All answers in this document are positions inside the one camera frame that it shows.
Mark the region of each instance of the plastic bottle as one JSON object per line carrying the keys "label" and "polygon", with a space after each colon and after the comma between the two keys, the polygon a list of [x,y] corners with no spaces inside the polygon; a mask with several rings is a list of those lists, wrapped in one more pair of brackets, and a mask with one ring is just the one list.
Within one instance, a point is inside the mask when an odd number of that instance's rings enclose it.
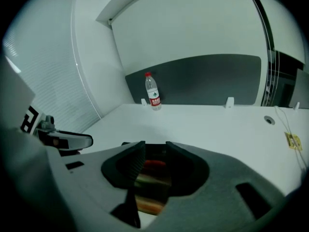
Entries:
{"label": "plastic bottle", "polygon": [[155,80],[151,77],[151,73],[147,72],[145,73],[146,76],[146,90],[148,93],[150,105],[153,110],[157,111],[161,109],[161,101],[159,97],[158,87],[155,83]]}

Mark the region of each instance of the small white clip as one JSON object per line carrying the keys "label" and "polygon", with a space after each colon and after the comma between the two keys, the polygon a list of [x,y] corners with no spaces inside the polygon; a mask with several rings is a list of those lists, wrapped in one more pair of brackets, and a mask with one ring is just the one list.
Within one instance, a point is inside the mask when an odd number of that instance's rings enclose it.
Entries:
{"label": "small white clip", "polygon": [[228,97],[225,103],[225,108],[233,108],[234,107],[234,97]]}
{"label": "small white clip", "polygon": [[294,110],[295,111],[298,111],[298,109],[299,109],[299,105],[300,105],[300,103],[298,102],[298,103],[296,103],[296,105],[294,106]]}
{"label": "small white clip", "polygon": [[142,104],[143,106],[147,106],[147,101],[146,101],[145,99],[141,99],[141,104]]}

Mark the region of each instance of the white blinds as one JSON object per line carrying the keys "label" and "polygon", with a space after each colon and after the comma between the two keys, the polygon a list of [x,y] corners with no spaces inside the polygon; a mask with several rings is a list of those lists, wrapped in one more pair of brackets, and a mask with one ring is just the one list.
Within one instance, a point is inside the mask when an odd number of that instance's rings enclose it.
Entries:
{"label": "white blinds", "polygon": [[76,68],[71,39],[73,0],[30,0],[10,25],[5,55],[35,93],[33,104],[57,129],[83,132],[99,120]]}

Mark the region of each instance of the yellow tag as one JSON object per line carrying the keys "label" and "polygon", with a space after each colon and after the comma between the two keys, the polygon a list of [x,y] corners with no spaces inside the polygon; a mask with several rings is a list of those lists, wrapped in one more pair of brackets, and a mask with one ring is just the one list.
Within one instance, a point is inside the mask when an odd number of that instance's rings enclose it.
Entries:
{"label": "yellow tag", "polygon": [[285,132],[285,136],[286,136],[286,139],[288,140],[288,144],[291,149],[303,150],[300,139],[297,135],[293,134],[293,137],[292,137],[291,134]]}

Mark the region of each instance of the white table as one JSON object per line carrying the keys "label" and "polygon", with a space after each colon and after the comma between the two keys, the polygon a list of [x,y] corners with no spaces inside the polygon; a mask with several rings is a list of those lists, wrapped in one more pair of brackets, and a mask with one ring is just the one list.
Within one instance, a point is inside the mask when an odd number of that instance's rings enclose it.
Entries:
{"label": "white table", "polygon": [[[309,110],[283,110],[292,133],[301,139],[309,165]],[[284,114],[278,113],[286,123]],[[266,123],[264,116],[271,116],[275,125]],[[150,106],[124,104],[84,132],[92,135],[94,144],[82,153],[122,142],[178,142],[233,156],[288,194],[301,183],[299,164],[303,163],[288,147],[285,131],[274,107],[162,105],[160,111],[153,111]]]}

